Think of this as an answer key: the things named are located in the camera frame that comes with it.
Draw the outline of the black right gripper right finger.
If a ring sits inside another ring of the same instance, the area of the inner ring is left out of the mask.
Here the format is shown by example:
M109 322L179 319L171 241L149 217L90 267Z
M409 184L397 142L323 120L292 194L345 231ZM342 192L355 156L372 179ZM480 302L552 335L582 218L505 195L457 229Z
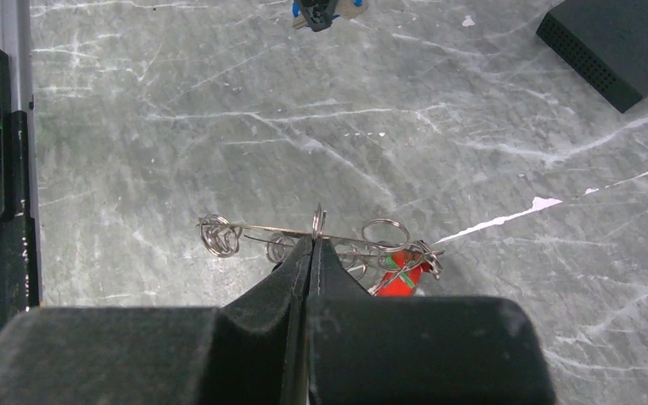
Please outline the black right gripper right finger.
M486 295L375 297L315 243L307 299L313 404L553 404L531 320Z

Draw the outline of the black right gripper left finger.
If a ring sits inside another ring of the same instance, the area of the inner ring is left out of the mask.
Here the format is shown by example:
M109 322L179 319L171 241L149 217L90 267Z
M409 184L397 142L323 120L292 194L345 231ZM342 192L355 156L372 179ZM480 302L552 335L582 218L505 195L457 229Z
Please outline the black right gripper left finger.
M302 404L312 241L229 305L57 307L0 332L0 404Z

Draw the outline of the red key tag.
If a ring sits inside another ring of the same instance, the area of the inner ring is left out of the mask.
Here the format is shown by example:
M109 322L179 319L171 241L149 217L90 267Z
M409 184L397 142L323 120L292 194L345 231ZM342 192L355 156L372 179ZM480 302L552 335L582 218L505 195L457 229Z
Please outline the red key tag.
M408 262L414 261L414 254L399 251L386 258L387 267L381 281L371 290L374 296L406 297L414 295L424 273L431 272L431 266L421 262L417 267L403 270Z

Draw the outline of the green key tag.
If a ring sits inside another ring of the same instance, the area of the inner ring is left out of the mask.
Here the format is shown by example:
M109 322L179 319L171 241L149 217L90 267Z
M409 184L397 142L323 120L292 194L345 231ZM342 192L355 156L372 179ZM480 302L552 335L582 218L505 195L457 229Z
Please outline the green key tag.
M394 284L397 281L410 289L413 289L416 286L416 283L409 277L408 270L399 267L393 259L393 256L389 256L385 260L385 264L390 265L392 269L392 271L389 272L391 276L387 279L386 286L388 286L389 284Z

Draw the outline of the large metal keyring disc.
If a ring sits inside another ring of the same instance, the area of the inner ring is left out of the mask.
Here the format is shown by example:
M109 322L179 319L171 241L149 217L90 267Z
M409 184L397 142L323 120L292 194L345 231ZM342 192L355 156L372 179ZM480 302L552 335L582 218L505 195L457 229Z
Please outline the large metal keyring disc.
M436 251L424 240L415 240L409 230L401 223L388 218L375 218L365 222L357 237L327 235L325 233L327 212L318 207L314 213L310 231L277 228L272 226L232 223L226 217L210 213L201 217L196 225L199 238L212 255L229 258L240 250L243 239L255 241L265 246L265 257L274 264L284 262L285 257L294 249L295 242L301 238L328 240L332 242L335 256L343 269L355 281L360 281L369 270L381 273L381 279L387 267L384 261L392 253L405 251L414 254L414 261L408 262L403 269L417 267L426 261L431 266L428 274L438 280L443 273L440 257L442 251ZM381 279L368 288L371 290Z

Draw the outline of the blue key tag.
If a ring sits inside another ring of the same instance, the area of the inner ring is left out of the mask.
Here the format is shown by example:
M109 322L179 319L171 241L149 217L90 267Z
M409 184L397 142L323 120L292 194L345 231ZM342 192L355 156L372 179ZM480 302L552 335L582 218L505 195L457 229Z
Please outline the blue key tag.
M369 8L367 0L294 0L292 28L320 32L335 19L356 19Z

